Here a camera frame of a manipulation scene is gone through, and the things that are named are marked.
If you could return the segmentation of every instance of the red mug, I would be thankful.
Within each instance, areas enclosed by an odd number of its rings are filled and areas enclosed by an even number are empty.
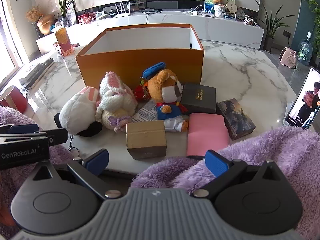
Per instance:
[[[20,90],[12,85],[8,87],[0,96],[2,106],[8,106],[23,113],[28,104],[28,100],[21,94]]]

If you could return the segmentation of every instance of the white pants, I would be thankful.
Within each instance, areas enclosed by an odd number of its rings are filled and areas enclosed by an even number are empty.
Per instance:
[[[181,132],[182,124],[184,122],[181,115],[174,118],[165,119],[164,128],[166,132]]]

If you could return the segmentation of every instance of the smartphone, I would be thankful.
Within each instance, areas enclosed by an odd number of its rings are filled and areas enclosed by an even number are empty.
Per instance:
[[[320,73],[315,68],[309,69],[299,95],[293,103],[285,120],[289,125],[307,130],[320,109]]]

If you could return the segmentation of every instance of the white crocheted toy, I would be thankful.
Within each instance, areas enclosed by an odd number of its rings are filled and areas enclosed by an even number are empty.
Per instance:
[[[138,105],[133,91],[114,72],[107,72],[100,84],[101,102],[96,120],[115,132],[126,131]]]

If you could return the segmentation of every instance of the pink space heater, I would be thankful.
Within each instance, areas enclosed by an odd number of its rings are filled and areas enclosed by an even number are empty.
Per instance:
[[[279,59],[283,66],[295,68],[297,63],[297,52],[289,48],[284,48]]]

